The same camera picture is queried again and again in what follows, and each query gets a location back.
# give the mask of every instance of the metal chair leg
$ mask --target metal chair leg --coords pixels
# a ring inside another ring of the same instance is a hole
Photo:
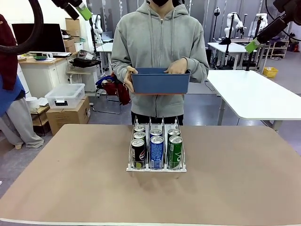
[[[110,99],[108,99],[108,97],[107,97],[107,94],[106,94],[106,99],[108,100],[108,101],[112,101],[112,102],[118,102],[118,104],[119,104],[119,112],[106,112],[106,111],[98,111],[98,110],[96,110],[96,108],[95,108],[95,106],[96,106],[96,101],[97,101],[97,94],[98,94],[98,91],[99,91],[100,89],[97,89],[96,90],[96,93],[95,93],[95,98],[94,98],[94,106],[93,106],[93,111],[94,112],[101,112],[101,113],[109,113],[109,114],[121,114],[121,104],[120,104],[120,101],[119,101],[119,94],[118,94],[118,90],[117,90],[117,97],[118,97],[118,101],[117,100],[110,100]]]

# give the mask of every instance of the black pants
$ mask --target black pants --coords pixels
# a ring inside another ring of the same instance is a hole
[[[141,123],[141,124],[146,124],[146,123],[150,122],[150,117],[149,116],[135,114],[134,112],[132,112],[132,124],[133,125],[135,123],[135,117],[137,117],[138,122]],[[175,119],[176,119],[176,116],[164,118],[164,123],[165,124],[174,124]],[[178,116],[178,121],[179,121],[180,126],[183,125],[183,119],[184,119],[183,114]],[[155,124],[160,124],[162,122],[162,118],[151,117],[151,122],[155,123]]]

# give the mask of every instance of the person's left hand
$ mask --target person's left hand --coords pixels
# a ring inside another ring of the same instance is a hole
[[[164,71],[164,73],[185,74],[186,71],[187,71],[187,60],[185,58],[181,58],[171,63],[169,68],[166,71]]]

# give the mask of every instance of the yellow bin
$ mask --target yellow bin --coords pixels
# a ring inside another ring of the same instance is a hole
[[[279,70],[275,67],[265,67],[263,70],[263,75],[265,75],[268,78],[275,78],[278,71]]]

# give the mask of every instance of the gray sweatpants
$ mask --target gray sweatpants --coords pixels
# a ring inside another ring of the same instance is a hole
[[[13,145],[25,143],[28,148],[38,148],[44,144],[33,131],[32,117],[24,98],[14,101],[0,118],[0,130]]]

